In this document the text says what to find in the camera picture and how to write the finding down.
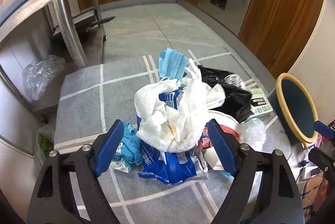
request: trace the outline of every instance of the silver screw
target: silver screw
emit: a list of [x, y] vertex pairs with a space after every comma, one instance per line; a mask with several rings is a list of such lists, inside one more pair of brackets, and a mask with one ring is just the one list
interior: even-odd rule
[[49, 156], [50, 157], [55, 157], [57, 155], [57, 150], [52, 150], [52, 151], [50, 151], [50, 153], [49, 153]]
[[248, 151], [250, 149], [248, 144], [241, 144], [241, 149], [244, 151]]
[[276, 155], [278, 155], [278, 156], [282, 156], [283, 155], [283, 152], [280, 149], [275, 149], [274, 153], [276, 153]]
[[89, 151], [91, 149], [91, 145], [83, 145], [81, 148], [83, 151]]

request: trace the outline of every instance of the black plastic bag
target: black plastic bag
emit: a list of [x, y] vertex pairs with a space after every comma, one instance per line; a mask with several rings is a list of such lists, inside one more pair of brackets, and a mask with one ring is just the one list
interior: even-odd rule
[[224, 78], [231, 75], [232, 72], [206, 68], [202, 65], [199, 65], [198, 68], [201, 71], [202, 82], [207, 83], [212, 88], [218, 83], [223, 87], [226, 94], [224, 104], [213, 110], [228, 114], [234, 117], [239, 123], [253, 114], [250, 110], [251, 93], [225, 83]]

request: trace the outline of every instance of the blue face mask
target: blue face mask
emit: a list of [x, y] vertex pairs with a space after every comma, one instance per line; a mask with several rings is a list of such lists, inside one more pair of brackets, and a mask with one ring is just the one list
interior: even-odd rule
[[177, 79], [177, 82], [180, 82], [184, 76], [188, 57], [178, 51], [167, 48], [162, 51], [158, 59], [160, 78], [169, 77], [172, 80]]

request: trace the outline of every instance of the blue gripper pad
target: blue gripper pad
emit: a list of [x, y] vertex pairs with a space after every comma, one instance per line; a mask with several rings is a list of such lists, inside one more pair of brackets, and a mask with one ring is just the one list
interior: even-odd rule
[[[116, 120], [110, 130], [106, 133], [108, 137], [96, 154], [96, 166], [93, 169], [93, 173], [96, 176], [100, 177], [102, 173], [107, 171], [123, 137], [123, 130], [123, 122]], [[99, 142], [98, 138], [100, 136], [103, 138], [102, 135], [99, 135], [94, 142]]]
[[215, 119], [208, 122], [207, 128], [208, 137], [214, 145], [215, 152], [217, 153], [224, 170], [235, 177], [238, 170], [235, 164], [236, 156], [232, 149], [237, 149], [239, 146], [238, 141], [232, 134], [225, 133]]
[[319, 120], [314, 122], [314, 130], [320, 133], [322, 136], [327, 138], [328, 140], [334, 139], [334, 130], [330, 127], [326, 126], [324, 123]]

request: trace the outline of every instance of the gray rug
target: gray rug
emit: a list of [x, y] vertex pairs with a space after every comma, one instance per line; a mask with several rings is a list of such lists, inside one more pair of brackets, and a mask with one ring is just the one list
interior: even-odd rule
[[[239, 62], [223, 47], [194, 46], [177, 49], [196, 62], [239, 74], [247, 87], [258, 87]], [[60, 153], [76, 151], [106, 133], [116, 119], [136, 125], [134, 95], [138, 89], [157, 82], [158, 53], [80, 69], [66, 76], [58, 106], [55, 149]], [[267, 125], [264, 152], [274, 149], [291, 154], [291, 146], [275, 113], [261, 118]], [[210, 223], [231, 186], [232, 179], [210, 170], [209, 179], [189, 181], [177, 186], [155, 179], [142, 179], [133, 167], [130, 173], [108, 170], [100, 178], [104, 194], [121, 223]], [[79, 212], [88, 219], [75, 173], [71, 176]], [[255, 177], [250, 216], [261, 176]]]

